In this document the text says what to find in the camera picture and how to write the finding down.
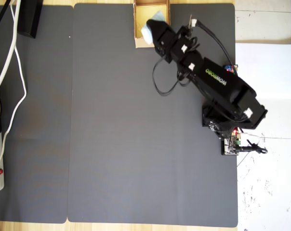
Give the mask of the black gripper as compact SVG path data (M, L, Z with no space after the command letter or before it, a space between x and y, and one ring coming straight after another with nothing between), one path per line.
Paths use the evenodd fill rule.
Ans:
M156 46L156 52L167 63L179 61L175 51L179 33L175 32L166 22L149 19L146 22L146 42Z

